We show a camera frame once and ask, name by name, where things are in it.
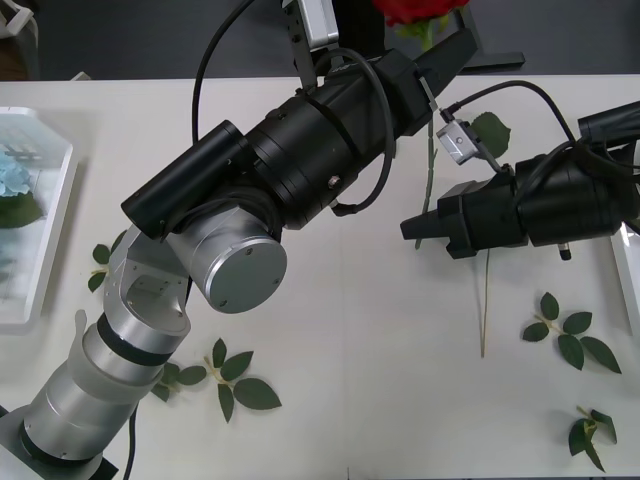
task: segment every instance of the screw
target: screw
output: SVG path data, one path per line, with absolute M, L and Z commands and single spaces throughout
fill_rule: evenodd
M 336 188 L 340 182 L 341 179 L 338 175 L 334 175 L 333 177 L 331 177 L 328 183 L 329 190 L 333 190 L 334 188 Z

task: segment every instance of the green leaf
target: green leaf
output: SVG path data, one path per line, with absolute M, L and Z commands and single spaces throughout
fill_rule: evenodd
M 125 233 L 127 233 L 126 230 L 116 237 L 116 241 L 111 245 L 111 253 L 115 252 L 116 248 L 118 248 L 118 245 L 120 245 Z
M 224 419 L 229 423 L 231 415 L 233 415 L 233 406 L 235 401 L 233 400 L 233 393 L 229 385 L 222 383 L 218 384 L 218 400 L 220 400 L 220 408 L 222 408 L 222 414 Z
M 439 21 L 438 33 L 442 33 L 449 26 L 449 14 L 447 13 L 446 15 L 439 17 L 438 21 Z
M 545 293 L 540 300 L 540 311 L 547 320 L 555 320 L 560 315 L 560 305 L 556 297 L 549 292 Z
M 591 326 L 592 316 L 591 312 L 578 312 L 573 315 L 569 315 L 562 325 L 562 330 L 564 330 L 564 333 L 569 333 L 571 335 L 584 333 L 587 331 L 587 328 Z
M 100 285 L 102 285 L 102 282 L 104 282 L 104 279 L 106 276 L 107 274 L 104 272 L 95 273 L 91 276 L 91 278 L 89 279 L 89 282 L 87 282 L 87 285 L 89 286 L 89 290 L 91 290 L 91 293 L 95 292 L 98 288 L 100 288 Z
M 178 374 L 178 383 L 182 385 L 197 385 L 204 380 L 206 376 L 207 371 L 200 365 L 187 367 Z
M 276 392 L 262 380 L 245 378 L 233 387 L 233 395 L 252 410 L 271 410 L 282 406 Z
M 593 337 L 582 337 L 580 343 L 593 355 L 593 358 L 595 358 L 599 364 L 607 367 L 612 372 L 622 373 L 615 355 L 613 355 L 611 349 L 607 347 L 604 342 Z
M 585 431 L 586 423 L 587 419 L 581 418 L 571 427 L 571 431 L 569 432 L 569 451 L 572 457 L 584 451 L 584 446 L 587 442 L 587 434 Z
M 613 419 L 609 415 L 605 415 L 597 410 L 591 410 L 591 418 L 596 422 L 602 423 L 609 429 L 609 434 L 613 443 L 618 443 L 618 435 L 616 435 L 616 427 L 613 425 Z
M 598 457 L 598 453 L 596 452 L 596 449 L 594 448 L 593 443 L 591 442 L 591 440 L 587 440 L 585 442 L 584 451 L 587 452 L 587 455 L 589 455 L 589 458 L 591 459 L 593 464 L 598 468 L 598 470 L 601 470 L 601 471 L 604 472 L 604 468 L 602 467 L 602 463 L 600 462 L 600 458 Z
M 162 372 L 162 380 L 165 385 L 172 385 L 178 381 L 178 374 L 180 373 L 180 367 L 173 363 L 167 363 L 164 366 L 164 372 Z
M 214 368 L 220 368 L 224 364 L 224 359 L 227 357 L 227 346 L 224 343 L 224 340 L 221 338 L 213 346 L 213 351 L 211 353 L 211 358 L 213 359 Z
M 500 158 L 509 148 L 511 129 L 495 113 L 485 112 L 471 123 L 471 129 L 480 137 L 494 158 Z
M 42 217 L 42 210 L 31 192 L 0 197 L 0 228 L 20 228 Z
M 584 352 L 580 341 L 572 335 L 560 335 L 558 337 L 558 346 L 560 353 L 564 359 L 578 370 L 582 370 L 584 366 Z
M 527 342 L 539 342 L 549 335 L 549 327 L 542 322 L 534 323 L 525 328 L 522 339 Z
M 93 259 L 100 265 L 108 265 L 110 256 L 111 251 L 106 245 L 99 244 L 93 249 Z
M 253 357 L 253 352 L 243 352 L 231 357 L 222 365 L 220 375 L 227 382 L 235 380 L 249 368 L 251 357 Z
M 171 395 L 171 392 L 167 387 L 158 384 L 154 385 L 154 387 L 151 389 L 151 393 L 153 393 L 156 397 L 158 397 L 165 403 L 169 400 L 169 396 Z

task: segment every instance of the flower stem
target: flower stem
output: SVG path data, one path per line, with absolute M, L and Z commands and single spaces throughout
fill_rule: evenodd
M 429 144 L 428 144 L 428 152 L 429 152 L 429 164 L 428 164 L 428 172 L 427 172 L 427 190 L 424 195 L 424 203 L 422 204 L 422 213 L 425 214 L 429 210 L 429 201 L 431 200 L 431 191 L 433 190 L 433 166 L 436 161 L 436 155 L 438 155 L 438 151 L 435 149 L 433 144 L 433 119 L 429 122 L 428 126 L 428 135 L 429 135 Z M 416 250 L 420 249 L 420 244 L 422 243 L 421 239 L 416 240 L 415 248 Z
M 558 332 L 560 335 L 564 335 L 564 332 L 562 330 L 560 330 L 558 327 L 556 327 L 553 323 L 551 323 L 549 320 L 547 320 L 546 318 L 541 317 L 540 315 L 536 314 L 534 315 L 535 318 L 537 318 L 538 320 L 540 320 L 542 323 L 544 323 L 547 327 L 549 327 L 551 330 L 555 330 L 556 332 Z
M 207 367 L 209 367 L 209 370 L 211 370 L 211 375 L 213 375 L 213 378 L 215 378 L 218 383 L 221 383 L 223 385 L 228 385 L 231 388 L 233 388 L 233 385 L 231 385 L 229 382 L 227 382 L 224 378 L 220 376 L 220 374 L 218 373 L 218 369 L 213 368 L 213 365 L 211 365 L 211 361 L 209 360 L 209 357 L 207 356 L 204 357 L 204 363 L 207 364 Z
M 484 270 L 484 317 L 482 319 L 482 347 L 480 348 L 480 358 L 484 358 L 487 351 L 487 309 L 489 307 L 489 255 L 491 249 L 487 249 L 487 264 Z
M 583 414 L 585 417 L 587 417 L 589 420 L 593 420 L 593 418 L 591 417 L 591 414 L 589 412 L 587 412 L 584 408 L 582 408 L 580 405 L 578 405 L 576 407 L 578 409 L 578 411 Z

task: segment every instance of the blue flower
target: blue flower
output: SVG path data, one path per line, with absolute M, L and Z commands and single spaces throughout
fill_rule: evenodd
M 0 152 L 0 197 L 29 193 L 29 178 L 26 168 Z

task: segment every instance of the black stand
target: black stand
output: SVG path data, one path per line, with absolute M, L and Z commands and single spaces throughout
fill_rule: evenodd
M 471 14 L 469 6 L 456 9 L 454 16 L 459 28 L 467 28 L 471 30 L 473 38 L 478 45 L 478 52 L 467 63 L 462 70 L 462 73 L 488 73 L 501 70 L 511 70 L 520 68 L 524 65 L 525 58 L 522 52 L 509 52 L 509 53 L 485 53 L 482 47 L 482 40 L 478 35 L 478 28 L 476 22 Z

